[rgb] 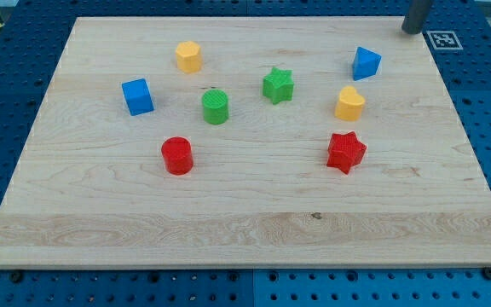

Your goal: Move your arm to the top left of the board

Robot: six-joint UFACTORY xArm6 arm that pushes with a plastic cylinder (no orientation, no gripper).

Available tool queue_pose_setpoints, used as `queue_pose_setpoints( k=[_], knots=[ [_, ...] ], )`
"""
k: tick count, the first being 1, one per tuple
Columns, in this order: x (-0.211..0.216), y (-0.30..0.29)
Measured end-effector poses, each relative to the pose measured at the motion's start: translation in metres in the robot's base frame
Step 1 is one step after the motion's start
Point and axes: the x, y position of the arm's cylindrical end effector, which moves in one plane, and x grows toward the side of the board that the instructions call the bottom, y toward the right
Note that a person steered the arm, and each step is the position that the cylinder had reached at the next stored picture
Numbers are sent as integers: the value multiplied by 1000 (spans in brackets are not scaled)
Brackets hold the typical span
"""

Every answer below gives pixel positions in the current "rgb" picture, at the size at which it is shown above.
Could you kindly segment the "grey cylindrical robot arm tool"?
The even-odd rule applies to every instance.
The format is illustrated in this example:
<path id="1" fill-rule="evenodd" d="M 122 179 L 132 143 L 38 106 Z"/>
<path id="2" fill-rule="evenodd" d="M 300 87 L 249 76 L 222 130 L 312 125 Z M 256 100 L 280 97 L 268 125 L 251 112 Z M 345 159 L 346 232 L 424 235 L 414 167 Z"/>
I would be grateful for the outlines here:
<path id="1" fill-rule="evenodd" d="M 434 0 L 411 0 L 401 29 L 409 35 L 420 34 L 433 3 Z"/>

